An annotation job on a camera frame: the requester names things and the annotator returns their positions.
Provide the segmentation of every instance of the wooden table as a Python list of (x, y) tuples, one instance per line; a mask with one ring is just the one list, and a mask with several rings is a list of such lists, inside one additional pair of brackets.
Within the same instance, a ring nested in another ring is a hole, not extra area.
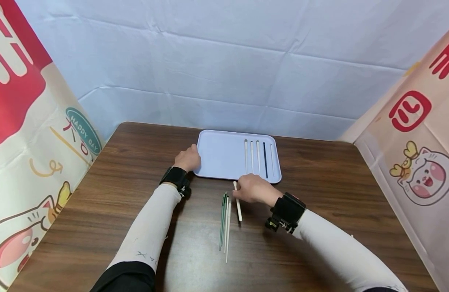
[[(89, 291), (179, 151), (199, 129), (121, 124), (10, 292)], [(302, 199), (380, 257), (410, 291), (436, 291), (356, 147), (276, 137), (276, 185)], [(157, 270), (157, 291), (328, 291), (298, 240), (266, 230), (267, 207), (242, 202), (231, 217), (228, 264), (218, 251), (221, 198), (230, 181), (194, 178), (176, 207)]]

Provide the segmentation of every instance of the wrist device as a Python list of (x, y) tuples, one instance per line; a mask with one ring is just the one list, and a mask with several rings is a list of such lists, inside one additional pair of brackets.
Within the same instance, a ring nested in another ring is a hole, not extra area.
[(273, 215), (267, 219), (265, 227), (276, 232), (281, 226), (292, 234), (297, 227), (297, 221), (304, 214), (305, 204), (292, 194), (285, 193), (282, 198), (278, 198), (270, 211)]
[(186, 175), (187, 171), (184, 169), (180, 167), (170, 167), (166, 171), (163, 178), (161, 178), (159, 184), (162, 184), (163, 182), (175, 184), (181, 197), (190, 196), (192, 191), (189, 187), (190, 181), (185, 178)]

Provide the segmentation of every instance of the yellow antlers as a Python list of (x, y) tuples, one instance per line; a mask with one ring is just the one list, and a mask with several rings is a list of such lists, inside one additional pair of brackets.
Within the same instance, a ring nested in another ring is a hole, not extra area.
[(403, 150), (403, 153), (411, 160), (416, 159), (419, 156), (419, 153), (417, 152), (417, 146), (413, 141), (408, 141), (408, 143), (406, 143), (406, 149)]
[(65, 204), (67, 204), (70, 196), (72, 196), (72, 193), (70, 192), (70, 184), (68, 181), (65, 181), (62, 184), (62, 187), (59, 191), (59, 196), (57, 197), (57, 204), (55, 209), (58, 214), (62, 211), (62, 208), (65, 206)]
[(410, 168), (412, 160), (416, 159), (419, 156), (419, 153), (417, 151), (417, 146), (413, 141), (408, 141), (408, 143), (406, 143), (406, 149), (403, 150), (403, 153), (406, 156), (405, 161), (402, 163), (402, 165), (393, 165), (393, 168), (390, 169), (390, 175), (406, 179), (411, 173)]

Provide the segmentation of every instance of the white fabric backdrop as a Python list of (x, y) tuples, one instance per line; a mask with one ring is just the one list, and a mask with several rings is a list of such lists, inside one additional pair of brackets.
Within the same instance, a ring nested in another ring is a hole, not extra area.
[(449, 0), (17, 0), (104, 138), (126, 120), (338, 138)]

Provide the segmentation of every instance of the light blue tray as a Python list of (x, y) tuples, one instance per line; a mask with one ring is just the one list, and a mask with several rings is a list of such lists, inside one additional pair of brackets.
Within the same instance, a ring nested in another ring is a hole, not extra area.
[[(222, 178), (237, 180), (245, 172), (245, 140), (247, 140), (247, 173), (252, 173), (251, 145), (253, 145), (253, 173), (276, 184), (281, 180), (276, 141), (268, 135), (234, 133), (203, 130), (198, 137), (197, 147), (202, 157), (202, 166), (194, 171), (204, 178)], [(259, 141), (260, 173), (256, 141)], [(268, 178), (265, 172), (263, 143), (266, 149)]]

